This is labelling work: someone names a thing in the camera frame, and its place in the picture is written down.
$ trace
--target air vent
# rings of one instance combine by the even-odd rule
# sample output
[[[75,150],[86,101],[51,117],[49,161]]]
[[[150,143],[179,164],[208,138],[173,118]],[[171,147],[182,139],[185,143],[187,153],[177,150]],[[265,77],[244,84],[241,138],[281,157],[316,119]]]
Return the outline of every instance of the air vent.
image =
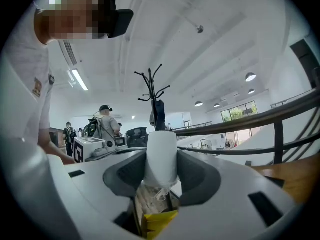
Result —
[[[70,58],[72,64],[76,65],[77,64],[77,60],[76,60],[76,57],[74,55],[74,52],[72,51],[70,42],[67,41],[67,40],[64,40],[63,42],[64,42],[65,49],[66,49],[66,51],[67,51],[67,53],[69,55],[69,58]]]

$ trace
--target ceiling light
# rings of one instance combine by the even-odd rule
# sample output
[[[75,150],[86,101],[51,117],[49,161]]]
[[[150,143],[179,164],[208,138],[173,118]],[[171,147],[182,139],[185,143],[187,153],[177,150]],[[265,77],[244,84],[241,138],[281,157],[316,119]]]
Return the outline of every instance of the ceiling light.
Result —
[[[78,83],[81,85],[82,89],[85,91],[88,91],[88,88],[86,87],[84,81],[82,80],[81,76],[79,75],[79,72],[77,69],[72,70],[73,75],[77,79]]]
[[[203,103],[202,103],[201,101],[197,101],[197,102],[194,104],[195,107],[200,107],[200,106],[202,106],[202,105],[203,105]]]
[[[246,74],[246,76],[245,76],[245,81],[246,82],[250,82],[250,81],[252,81],[253,79],[255,79],[256,78],[256,75],[254,74],[254,73],[248,73],[248,74]]]

